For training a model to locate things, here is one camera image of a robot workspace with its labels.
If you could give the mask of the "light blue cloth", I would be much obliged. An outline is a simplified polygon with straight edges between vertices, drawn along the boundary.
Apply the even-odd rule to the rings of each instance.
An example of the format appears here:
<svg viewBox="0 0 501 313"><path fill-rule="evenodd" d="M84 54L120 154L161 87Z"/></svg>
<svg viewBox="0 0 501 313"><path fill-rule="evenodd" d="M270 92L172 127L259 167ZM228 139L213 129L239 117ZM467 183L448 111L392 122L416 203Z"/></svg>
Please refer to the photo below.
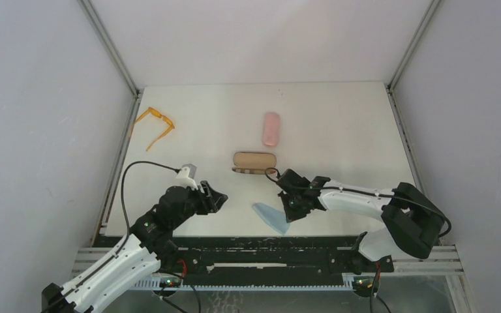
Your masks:
<svg viewBox="0 0 501 313"><path fill-rule="evenodd" d="M287 222L283 212L266 205L264 203L254 203L252 205L254 212L266 223L270 228L281 235L286 235L290 223Z"/></svg>

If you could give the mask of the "brown glasses case red stripe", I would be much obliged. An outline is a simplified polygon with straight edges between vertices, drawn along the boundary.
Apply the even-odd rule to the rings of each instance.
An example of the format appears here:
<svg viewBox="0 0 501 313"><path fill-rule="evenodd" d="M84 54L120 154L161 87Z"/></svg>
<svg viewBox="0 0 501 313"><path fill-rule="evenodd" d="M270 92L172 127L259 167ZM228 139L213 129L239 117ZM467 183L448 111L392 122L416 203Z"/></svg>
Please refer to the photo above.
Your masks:
<svg viewBox="0 0 501 313"><path fill-rule="evenodd" d="M271 175L275 173L277 157L272 153L240 151L234 154L233 163L232 171L236 173Z"/></svg>

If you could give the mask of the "pink glasses case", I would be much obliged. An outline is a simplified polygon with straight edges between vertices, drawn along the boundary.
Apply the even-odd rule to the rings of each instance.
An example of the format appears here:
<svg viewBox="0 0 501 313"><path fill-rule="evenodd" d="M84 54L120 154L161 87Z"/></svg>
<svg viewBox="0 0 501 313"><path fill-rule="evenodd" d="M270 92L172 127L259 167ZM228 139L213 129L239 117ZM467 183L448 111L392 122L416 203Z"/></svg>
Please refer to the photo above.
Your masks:
<svg viewBox="0 0 501 313"><path fill-rule="evenodd" d="M264 115L264 127L262 143L266 147L276 147L279 144L281 133L281 118L275 112L267 112Z"/></svg>

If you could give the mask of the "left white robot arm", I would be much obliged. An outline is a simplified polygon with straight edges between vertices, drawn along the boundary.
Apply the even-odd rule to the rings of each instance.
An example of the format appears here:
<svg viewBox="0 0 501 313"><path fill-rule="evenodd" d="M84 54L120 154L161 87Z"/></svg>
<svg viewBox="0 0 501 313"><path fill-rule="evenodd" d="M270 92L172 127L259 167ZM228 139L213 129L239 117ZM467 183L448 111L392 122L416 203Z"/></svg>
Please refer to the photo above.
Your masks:
<svg viewBox="0 0 501 313"><path fill-rule="evenodd" d="M216 213L228 196L202 181L197 189L171 186L101 259L72 280L42 291L42 312L102 312L116 298L162 266L176 266L173 232L194 215Z"/></svg>

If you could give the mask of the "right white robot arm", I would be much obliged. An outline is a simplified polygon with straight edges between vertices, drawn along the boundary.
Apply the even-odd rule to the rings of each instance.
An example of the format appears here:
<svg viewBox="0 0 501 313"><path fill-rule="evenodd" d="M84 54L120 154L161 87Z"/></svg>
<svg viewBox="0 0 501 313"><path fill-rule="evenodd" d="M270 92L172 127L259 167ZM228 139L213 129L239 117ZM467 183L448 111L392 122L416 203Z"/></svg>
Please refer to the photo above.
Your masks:
<svg viewBox="0 0 501 313"><path fill-rule="evenodd" d="M372 218L384 226L368 231L357 241L359 255L378 261L400 251L424 260L439 238L451 231L449 218L420 190L401 182L395 188L365 188L316 176L309 180L287 169L274 171L288 222L305 218L313 210L344 211Z"/></svg>

